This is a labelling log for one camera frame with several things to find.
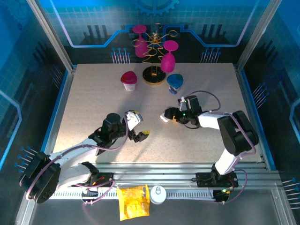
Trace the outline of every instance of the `black base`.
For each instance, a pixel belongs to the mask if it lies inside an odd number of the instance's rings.
[[[229,188],[232,186],[238,187],[238,179],[234,172],[221,176],[220,180],[216,181],[216,184],[212,183],[210,172],[198,172],[196,173],[197,187],[199,188]]]
[[[151,66],[147,67],[143,71],[142,77],[146,83],[151,85],[158,85],[165,80],[166,74],[161,70],[160,67]]]

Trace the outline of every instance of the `speckled countertop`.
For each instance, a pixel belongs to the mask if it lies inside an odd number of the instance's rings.
[[[222,103],[222,112],[246,107],[231,63],[178,63],[173,73],[184,77],[177,95],[168,90],[167,82],[158,86],[146,84],[142,78],[147,64],[79,64],[76,69],[54,152],[69,148],[88,137],[102,125],[109,113],[123,115],[137,110],[144,121],[136,132],[150,130],[143,142],[127,141],[119,151],[105,152],[98,162],[216,162],[224,146],[219,130],[190,130],[170,121],[164,123],[160,114],[169,106],[177,107],[177,99],[194,90],[213,92]],[[138,76],[134,92],[125,91],[121,76],[132,70]],[[218,106],[207,95],[198,94],[203,110]],[[260,161],[259,153],[243,161]]]

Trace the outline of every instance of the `pink cup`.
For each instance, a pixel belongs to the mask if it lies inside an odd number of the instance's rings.
[[[124,73],[121,77],[121,82],[127,91],[134,91],[137,83],[137,76],[133,71]]]

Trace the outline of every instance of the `yellow package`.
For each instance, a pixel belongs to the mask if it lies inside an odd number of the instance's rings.
[[[149,216],[150,194],[147,185],[117,189],[120,221]]]

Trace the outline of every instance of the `gray floor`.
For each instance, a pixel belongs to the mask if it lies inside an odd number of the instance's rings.
[[[166,200],[150,205],[150,216],[120,222],[119,202],[103,200],[83,205],[80,200],[48,200],[38,205],[30,225],[278,225],[270,192],[245,191],[228,205],[194,200]]]

